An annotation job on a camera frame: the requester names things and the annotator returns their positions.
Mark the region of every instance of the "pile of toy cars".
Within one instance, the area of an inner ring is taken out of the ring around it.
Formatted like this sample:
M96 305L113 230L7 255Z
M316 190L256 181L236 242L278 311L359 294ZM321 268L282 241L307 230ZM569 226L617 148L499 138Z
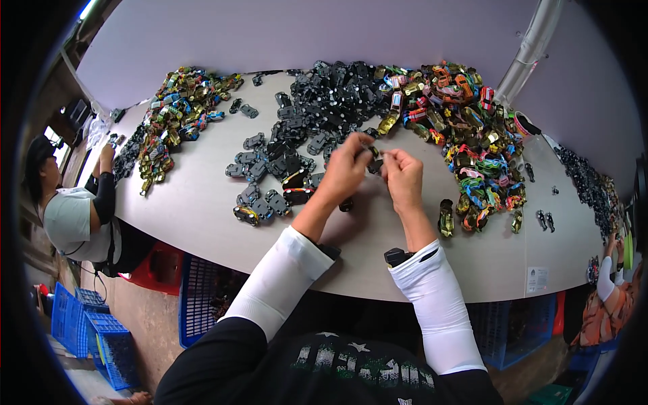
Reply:
M614 180L594 170L587 159L562 145L554 147L554 151L565 166L565 174L572 178L581 203L594 210L594 222L601 230L601 238L606 240L608 235L618 232L618 222L623 220L623 207Z
M492 101L494 90L483 85L475 69L445 61L420 70L378 66L374 79L383 81L380 90L391 95L379 136L402 123L423 141L443 147L459 182L455 212L465 230L481 231L493 213L526 202L524 178L509 162L522 153L523 138L540 130L530 124L519 128L515 116ZM441 205L439 230L451 237L452 201Z
M126 153L119 159L119 175L115 177L130 174L137 143L136 158L144 180L140 194L146 196L150 186L164 181L165 173L173 168L169 152L177 150L183 141L197 140L208 122L222 120L225 113L216 106L221 100L229 100L229 90L238 89L243 82L239 74L216 76L194 67L170 72L135 132L138 136L124 146Z
M288 71L295 76L290 86L293 100L286 93L275 95L279 121L268 139L263 133L247 138L226 176L245 177L250 183L237 196L234 215L253 226L274 214L286 215L291 206L306 203L315 193L324 173L313 173L313 159L300 156L296 148L308 141L310 155L324 154L324 169L337 145L374 115L386 116L390 98L384 81L375 77L376 68L364 62L328 64L318 60L313 69ZM378 136L374 128L367 130ZM376 161L370 170L380 168ZM258 182L267 174L281 182L283 193L270 190L261 196ZM349 211L353 201L340 205Z

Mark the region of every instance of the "window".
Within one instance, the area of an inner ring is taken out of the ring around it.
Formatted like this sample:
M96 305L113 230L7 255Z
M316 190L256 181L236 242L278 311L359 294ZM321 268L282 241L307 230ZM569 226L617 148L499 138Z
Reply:
M45 129L45 137L48 138L53 145L58 145L59 143L61 144L61 147L54 151L54 157L56 158L58 170L63 170L63 164L65 163L65 154L70 149L70 147L67 145L67 143L63 142L63 139L61 139L61 137L58 136L56 132L54 132L54 130L50 127L47 127Z

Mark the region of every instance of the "white t-shirt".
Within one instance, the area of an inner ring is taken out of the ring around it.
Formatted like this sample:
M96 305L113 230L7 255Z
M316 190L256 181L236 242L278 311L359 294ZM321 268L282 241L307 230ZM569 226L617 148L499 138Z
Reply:
M90 201L96 196L83 187L58 189L57 192L43 213L43 228L52 245L61 255L73 260L105 261L110 247L110 223L102 225L99 232L90 233ZM121 256L121 232L115 217L112 222L113 263L117 263Z

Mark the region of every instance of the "white cloth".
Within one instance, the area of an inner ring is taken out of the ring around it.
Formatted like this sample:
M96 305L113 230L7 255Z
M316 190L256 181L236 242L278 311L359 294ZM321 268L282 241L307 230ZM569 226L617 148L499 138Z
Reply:
M433 256L420 261L435 249ZM414 305L428 365L439 375L471 369L486 371L459 283L439 241L435 240L389 272Z
M438 252L424 262L426 254ZM225 318L256 323L272 340L308 287L333 264L311 241L292 227L263 256L241 288ZM439 374L486 370L452 268L438 241L410 260L390 269L396 285L414 304L423 332L427 363Z
M95 195L83 187L58 189L57 192L42 213L43 228L52 245L73 260L105 261L110 247L110 224L102 225L99 232L90 233L90 201ZM121 256L121 232L117 219L113 217L112 222L113 263L117 263Z
M596 292L599 294L601 301L605 302L614 291L614 283L610 280L610 270L612 269L612 257L606 256L599 266L599 279L596 282Z
M263 256L225 316L256 323L272 340L308 287L333 265L304 235L287 227Z

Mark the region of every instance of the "concrete floor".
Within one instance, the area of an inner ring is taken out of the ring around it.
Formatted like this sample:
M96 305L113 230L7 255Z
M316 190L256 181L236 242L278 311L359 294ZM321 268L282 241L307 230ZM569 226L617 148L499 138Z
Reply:
M90 263L84 263L84 267L90 268ZM103 279L111 313L131 331L135 340L142 384L154 392L165 371L183 350L178 343L178 297L147 290L121 278ZM93 290L93 276L82 272L81 285ZM99 281L97 291L104 295ZM518 404L553 381L567 363L567 345L562 336L556 336L508 369L489 368L489 373L505 403Z

